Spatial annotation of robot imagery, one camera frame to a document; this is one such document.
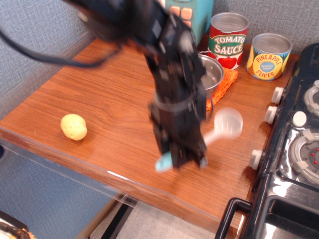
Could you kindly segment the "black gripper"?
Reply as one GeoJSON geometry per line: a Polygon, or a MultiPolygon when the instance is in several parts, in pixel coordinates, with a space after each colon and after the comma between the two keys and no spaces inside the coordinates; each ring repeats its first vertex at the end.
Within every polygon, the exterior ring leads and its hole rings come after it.
{"type": "Polygon", "coordinates": [[[192,159],[203,171],[208,166],[200,131],[206,119],[206,93],[201,82],[205,68],[191,29],[174,14],[167,16],[159,49],[158,55],[147,58],[156,86],[151,119],[158,131],[157,140],[176,143],[162,155],[161,165],[181,168],[192,159]]]}

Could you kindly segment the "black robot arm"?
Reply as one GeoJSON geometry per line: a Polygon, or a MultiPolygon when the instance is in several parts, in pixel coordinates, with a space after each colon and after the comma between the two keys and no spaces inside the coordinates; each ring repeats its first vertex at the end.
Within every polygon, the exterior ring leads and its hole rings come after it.
{"type": "Polygon", "coordinates": [[[149,105],[160,152],[174,168],[193,160],[207,165],[201,134],[206,119],[206,70],[195,38],[178,16],[156,0],[72,0],[88,29],[101,40],[136,47],[143,52],[156,91],[149,105]]]}

